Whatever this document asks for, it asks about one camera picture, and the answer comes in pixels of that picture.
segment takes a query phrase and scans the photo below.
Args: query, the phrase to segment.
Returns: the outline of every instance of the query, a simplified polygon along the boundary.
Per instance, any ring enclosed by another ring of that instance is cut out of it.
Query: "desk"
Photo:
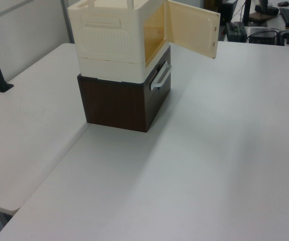
[[[238,0],[236,9],[234,11],[235,13],[238,12],[238,10],[244,4],[244,2],[245,2],[245,0]],[[272,3],[272,6],[275,8],[278,8],[278,9],[280,7],[278,7],[277,4],[280,2],[283,2],[283,1],[281,1],[281,0],[269,0],[269,3]],[[255,0],[252,0],[251,7],[250,7],[250,14],[254,13],[254,12],[255,12]],[[233,17],[231,22],[239,22],[239,21],[240,21],[240,12],[236,16]],[[247,34],[249,34],[250,28],[263,28],[263,27],[246,27]],[[265,27],[265,28],[274,28],[274,29],[285,30],[285,22],[284,22],[282,16],[280,15],[280,12],[278,13],[278,15],[275,18],[267,21],[267,27]]]
[[[86,130],[75,46],[64,44],[0,93],[0,211],[14,214]]]
[[[171,55],[149,132],[90,125],[0,241],[289,240],[289,50]]]

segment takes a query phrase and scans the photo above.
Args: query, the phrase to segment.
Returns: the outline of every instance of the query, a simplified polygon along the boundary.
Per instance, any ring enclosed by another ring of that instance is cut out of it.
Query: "open door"
[[[219,13],[166,2],[166,39],[211,58],[216,57],[219,22]]]

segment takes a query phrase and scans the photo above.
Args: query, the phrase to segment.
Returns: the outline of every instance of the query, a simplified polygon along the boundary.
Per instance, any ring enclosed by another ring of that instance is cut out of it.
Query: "white storage box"
[[[169,42],[216,57],[218,13],[171,0],[81,0],[68,13],[85,77],[143,83]]]

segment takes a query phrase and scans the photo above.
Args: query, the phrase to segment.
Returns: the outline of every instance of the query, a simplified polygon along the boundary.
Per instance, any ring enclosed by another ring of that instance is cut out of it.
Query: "black cable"
[[[243,4],[243,6],[240,7],[240,9],[238,10],[238,12],[233,15],[233,17],[235,17],[235,16],[239,13],[239,11],[244,7],[244,5],[245,5],[245,3]]]
[[[278,34],[278,32],[275,31],[275,30],[270,30],[270,31],[259,31],[259,32],[256,32],[256,33],[253,33],[253,34],[249,35],[249,36],[247,37],[247,39],[249,39],[250,37],[253,37],[253,36],[259,35],[259,34],[270,33],[270,32],[275,32],[276,35]]]
[[[241,22],[241,15],[243,14],[243,7],[245,6],[245,3],[246,3],[246,2],[244,2],[243,6],[241,6],[241,11],[240,11],[240,20],[239,20],[239,22]]]

